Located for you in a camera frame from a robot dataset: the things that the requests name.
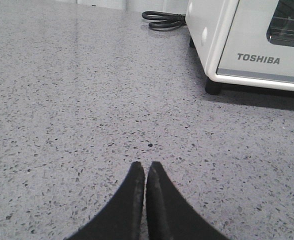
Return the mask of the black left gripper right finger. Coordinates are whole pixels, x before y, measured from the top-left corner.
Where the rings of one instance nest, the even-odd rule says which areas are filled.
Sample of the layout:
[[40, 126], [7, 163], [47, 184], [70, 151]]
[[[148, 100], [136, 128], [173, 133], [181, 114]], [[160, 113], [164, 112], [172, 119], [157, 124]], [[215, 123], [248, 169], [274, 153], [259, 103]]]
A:
[[150, 240], [226, 239], [188, 204], [158, 161], [148, 172], [146, 217]]

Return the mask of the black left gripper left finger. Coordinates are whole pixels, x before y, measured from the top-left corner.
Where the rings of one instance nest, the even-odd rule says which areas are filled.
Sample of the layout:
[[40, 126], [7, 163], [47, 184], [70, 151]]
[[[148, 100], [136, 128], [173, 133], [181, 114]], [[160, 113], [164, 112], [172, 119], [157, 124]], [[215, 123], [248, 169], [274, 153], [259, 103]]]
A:
[[138, 240], [144, 201], [145, 173], [135, 161], [107, 205], [70, 240]]

